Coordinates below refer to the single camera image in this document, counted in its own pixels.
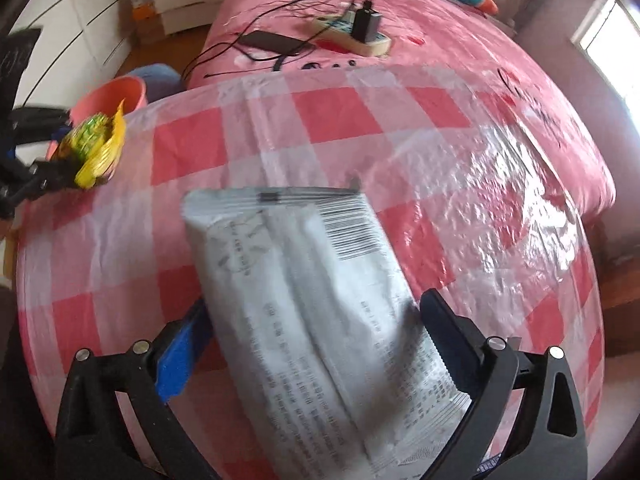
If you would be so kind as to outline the yellow green candy wrapper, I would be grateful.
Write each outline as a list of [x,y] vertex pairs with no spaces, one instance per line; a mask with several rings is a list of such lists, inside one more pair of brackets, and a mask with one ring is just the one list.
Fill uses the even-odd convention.
[[117,167],[126,141],[124,104],[120,102],[113,115],[88,117],[58,144],[52,160],[72,174],[76,188],[90,190],[102,185]]

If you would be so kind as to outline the grey white snack bag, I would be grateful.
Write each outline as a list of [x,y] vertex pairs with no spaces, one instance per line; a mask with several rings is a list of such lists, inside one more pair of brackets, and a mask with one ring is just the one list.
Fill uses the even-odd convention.
[[469,397],[366,196],[201,188],[182,218],[247,418],[281,479],[417,479]]

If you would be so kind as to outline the orange plastic trash bin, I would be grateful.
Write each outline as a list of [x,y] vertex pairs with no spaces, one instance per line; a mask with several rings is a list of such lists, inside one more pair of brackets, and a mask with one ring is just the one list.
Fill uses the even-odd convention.
[[[89,93],[88,96],[84,96],[70,109],[70,128],[67,129],[64,136],[94,114],[113,115],[117,105],[122,101],[125,101],[124,116],[147,106],[148,100],[146,99],[144,81],[134,76],[122,76],[97,88]],[[60,136],[58,140],[51,141],[47,160],[52,160],[52,155],[64,136]]]

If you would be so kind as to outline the blue round stool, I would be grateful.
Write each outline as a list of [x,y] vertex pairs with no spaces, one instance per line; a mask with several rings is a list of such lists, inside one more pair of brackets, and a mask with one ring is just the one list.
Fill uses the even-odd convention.
[[151,64],[135,68],[129,73],[142,79],[146,87],[146,99],[149,103],[165,99],[183,92],[184,83],[181,76],[169,65]]

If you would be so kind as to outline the pink bed blanket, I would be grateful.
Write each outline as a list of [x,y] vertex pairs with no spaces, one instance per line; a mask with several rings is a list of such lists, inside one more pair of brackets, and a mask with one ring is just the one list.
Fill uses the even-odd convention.
[[[340,15],[350,0],[224,0],[189,77],[192,88],[251,72],[268,72],[262,51],[226,45],[253,29],[306,39],[318,15]],[[616,199],[611,171],[586,125],[544,70],[480,12],[448,0],[373,0],[390,50],[381,64],[429,65],[467,73],[521,113],[540,147],[590,222]]]

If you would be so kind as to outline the pink checkered plastic tablecloth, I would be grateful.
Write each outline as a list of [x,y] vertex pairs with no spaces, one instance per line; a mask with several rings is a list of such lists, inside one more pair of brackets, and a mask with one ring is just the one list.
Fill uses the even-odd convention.
[[[491,88],[435,67],[302,70],[218,82],[124,117],[111,177],[40,200],[23,222],[20,321],[55,429],[79,349],[124,353],[205,302],[186,194],[348,188],[366,196],[419,313],[435,289],[486,337],[524,352],[563,349],[587,442],[602,321],[582,219],[526,123]],[[168,405],[218,479],[281,479],[215,331]]]

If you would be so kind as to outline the black charger adapter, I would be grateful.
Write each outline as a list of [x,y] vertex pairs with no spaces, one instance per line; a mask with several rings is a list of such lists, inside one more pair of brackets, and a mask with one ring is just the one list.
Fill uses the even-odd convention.
[[362,44],[370,44],[378,36],[381,21],[382,15],[373,9],[371,0],[366,0],[354,14],[350,36]]

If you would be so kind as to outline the bright window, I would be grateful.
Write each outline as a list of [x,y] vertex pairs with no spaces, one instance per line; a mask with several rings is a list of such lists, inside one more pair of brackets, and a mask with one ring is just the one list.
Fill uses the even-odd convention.
[[616,0],[596,0],[572,38],[632,116],[639,115],[639,29]]

